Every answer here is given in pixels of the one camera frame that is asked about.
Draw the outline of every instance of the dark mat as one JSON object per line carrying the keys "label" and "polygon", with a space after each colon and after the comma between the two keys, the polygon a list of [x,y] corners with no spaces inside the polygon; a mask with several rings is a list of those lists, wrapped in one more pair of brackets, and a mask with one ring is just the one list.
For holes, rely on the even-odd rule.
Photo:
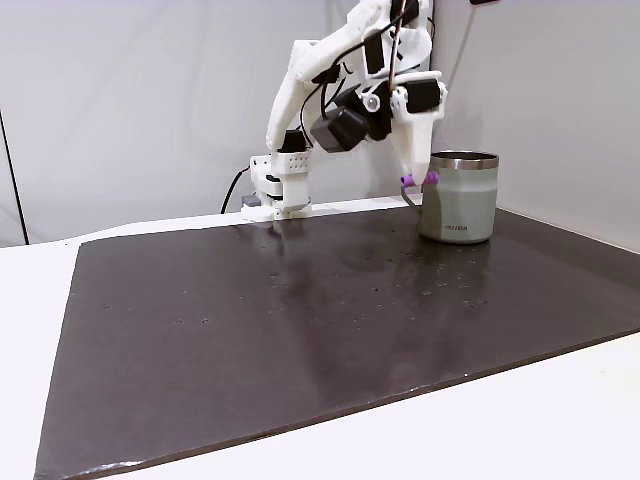
{"label": "dark mat", "polygon": [[640,256],[502,211],[477,246],[415,222],[403,208],[83,245],[36,478],[209,452],[640,327]]}

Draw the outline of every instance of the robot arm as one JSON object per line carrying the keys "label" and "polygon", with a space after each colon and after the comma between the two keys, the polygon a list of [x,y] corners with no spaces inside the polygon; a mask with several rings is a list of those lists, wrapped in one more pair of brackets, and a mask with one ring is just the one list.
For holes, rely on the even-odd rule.
{"label": "robot arm", "polygon": [[[303,132],[287,130],[303,106],[304,124],[313,125],[309,140],[324,150],[348,151],[362,140],[390,136],[403,173],[413,174],[415,183],[423,182],[432,125],[442,118],[446,101],[439,72],[406,73],[431,53],[428,6],[428,0],[361,0],[338,31],[321,41],[294,43],[269,119],[266,141],[271,154],[251,159],[251,177],[262,211],[256,216],[255,207],[243,207],[247,218],[305,216],[313,147]],[[402,28],[391,25],[400,17]],[[399,75],[391,88],[389,72],[394,63]],[[336,109],[325,112],[320,103],[322,85],[352,71],[357,72],[360,83],[335,99]]]}

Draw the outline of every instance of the metal cup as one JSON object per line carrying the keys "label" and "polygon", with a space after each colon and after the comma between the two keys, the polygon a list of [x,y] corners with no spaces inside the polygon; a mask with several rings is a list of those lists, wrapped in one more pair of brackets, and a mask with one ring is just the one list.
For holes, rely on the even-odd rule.
{"label": "metal cup", "polygon": [[402,197],[420,215],[419,232],[446,243],[478,243],[493,233],[499,157],[491,153],[444,151],[431,155],[436,185],[423,185],[422,207],[404,187]]}

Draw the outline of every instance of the black cable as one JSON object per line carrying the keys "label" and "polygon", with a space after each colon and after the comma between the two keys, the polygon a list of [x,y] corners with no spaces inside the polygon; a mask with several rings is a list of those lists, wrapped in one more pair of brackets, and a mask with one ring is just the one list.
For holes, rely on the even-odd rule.
{"label": "black cable", "polygon": [[476,16],[477,6],[473,6],[471,13],[469,14],[469,19],[467,20],[467,27],[464,30],[464,36],[462,37],[462,43],[460,44],[460,50],[458,50],[458,56],[456,57],[456,61],[453,64],[453,69],[451,70],[451,76],[449,77],[449,84],[447,88],[449,89],[449,94],[453,90],[453,82],[456,79],[456,75],[458,74],[458,68],[460,68],[460,62],[462,61],[462,57],[464,55],[464,51],[467,48],[467,42],[469,41],[469,34],[471,33],[471,27],[473,26],[473,19]]}
{"label": "black cable", "polygon": [[231,186],[229,187],[229,191],[227,192],[227,196],[224,199],[224,203],[222,204],[222,210],[220,211],[220,213],[224,213],[227,211],[227,204],[229,203],[229,199],[231,198],[231,193],[233,192],[233,189],[236,186],[236,183],[238,183],[238,180],[240,180],[240,177],[242,176],[242,174],[244,172],[246,172],[247,170],[249,170],[249,167],[240,170],[237,174],[236,174],[236,178],[233,179],[233,182],[231,182]]}
{"label": "black cable", "polygon": [[[374,33],[373,35],[371,35],[370,37],[368,37],[366,40],[364,40],[363,42],[358,43],[357,45],[354,45],[351,48],[348,48],[347,50],[345,50],[344,52],[342,52],[340,55],[338,55],[338,57],[336,57],[336,59],[333,61],[333,63],[331,64],[331,67],[329,67],[329,69],[332,69],[333,67],[335,67],[338,63],[340,63],[340,60],[342,60],[344,57],[346,57],[347,55],[349,55],[350,53],[355,52],[356,50],[358,50],[359,48],[362,48],[365,46],[366,42],[368,42],[369,40],[371,40],[372,38],[378,36],[381,37],[382,34],[384,32],[386,32],[387,30],[389,30],[391,27],[393,27],[394,25],[396,25],[398,22],[400,22],[401,20],[404,19],[405,15],[407,13],[409,13],[409,7],[411,7],[414,3],[416,3],[418,0],[409,0],[405,7],[404,10],[393,20],[391,20],[391,22],[384,27],[382,30],[380,30],[379,32]],[[327,98],[327,86],[328,83],[325,80],[324,82],[322,82],[322,94],[321,94],[321,108],[322,108],[322,118],[327,118],[327,111],[324,108],[324,104],[325,104],[325,99]]]}
{"label": "black cable", "polygon": [[431,17],[427,17],[427,20],[431,24],[431,41],[433,41],[436,38],[436,22]]}
{"label": "black cable", "polygon": [[316,92],[318,90],[320,90],[321,87],[322,87],[322,84],[320,84],[316,88],[314,88],[313,92],[311,92],[309,94],[309,96],[304,99],[304,102],[302,102],[302,107],[300,107],[300,127],[299,128],[302,129],[302,134],[304,135],[304,138],[305,138],[305,140],[307,141],[307,143],[309,145],[313,145],[313,143],[311,142],[311,139],[309,138],[309,135],[307,134],[307,130],[304,128],[304,119],[303,119],[304,107],[307,106],[307,102],[309,101],[309,99],[311,97],[313,97],[316,94]]}
{"label": "black cable", "polygon": [[327,103],[325,104],[324,108],[327,108],[329,105],[331,105],[331,103],[333,103],[333,101],[336,99],[336,97],[338,95],[340,95],[340,90],[342,90],[342,87],[344,87],[344,82],[346,82],[347,79],[343,78],[342,81],[340,82],[340,85],[338,85],[338,88],[336,88],[336,91],[333,92],[333,95],[331,95],[331,98],[327,101]]}
{"label": "black cable", "polygon": [[[340,84],[338,85],[338,88],[336,88],[336,91],[333,92],[333,95],[331,96],[331,98],[329,99],[329,101],[327,102],[327,104],[325,105],[325,108],[328,107],[329,105],[331,105],[331,103],[336,99],[336,97],[340,94],[340,91],[342,90],[342,87],[344,87],[344,83],[347,81],[346,78],[343,78],[340,81]],[[307,105],[307,102],[309,101],[309,99],[311,97],[313,97],[315,95],[315,93],[320,89],[322,85],[318,85],[313,92],[311,92],[309,94],[309,96],[307,98],[305,98],[304,102],[302,103],[302,108],[300,108],[300,125],[298,125],[298,127],[296,128],[296,130],[302,129],[302,133],[304,134],[304,138],[307,140],[307,142],[309,142],[309,145],[313,145],[313,142],[311,142],[311,137],[309,137],[309,135],[307,134],[307,130],[304,128],[304,119],[303,119],[303,112],[304,112],[304,107]]]}
{"label": "black cable", "polygon": [[4,140],[4,148],[7,152],[7,162],[9,163],[9,172],[11,173],[11,181],[13,182],[13,194],[16,197],[16,205],[18,207],[18,215],[20,216],[20,225],[22,226],[22,236],[25,245],[29,245],[29,234],[27,233],[27,224],[24,221],[24,213],[22,212],[22,203],[20,202],[20,194],[18,193],[18,183],[16,175],[13,171],[13,162],[9,153],[9,143],[7,142],[7,133],[4,130],[4,120],[2,119],[2,110],[0,110],[0,127],[2,127],[2,139]]}
{"label": "black cable", "polygon": [[[400,8],[406,10],[407,0],[402,0]],[[402,29],[402,19],[396,25],[396,31],[393,35],[393,45],[391,47],[391,56],[389,58],[389,92],[393,93],[393,79],[396,76],[396,55],[398,54],[398,44],[400,43],[400,30]]]}

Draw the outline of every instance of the gray wall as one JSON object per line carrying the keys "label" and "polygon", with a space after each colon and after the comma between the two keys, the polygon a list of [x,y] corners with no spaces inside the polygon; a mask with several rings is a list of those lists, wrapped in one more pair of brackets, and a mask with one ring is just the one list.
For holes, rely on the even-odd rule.
{"label": "gray wall", "polygon": [[[0,100],[32,240],[219,212],[267,153],[293,41],[356,3],[0,0]],[[313,201],[397,194],[391,155],[317,149]],[[251,192],[246,175],[230,210]]]}
{"label": "gray wall", "polygon": [[[438,0],[450,82],[468,0]],[[478,7],[434,147],[501,155],[499,204],[640,251],[640,2]]]}

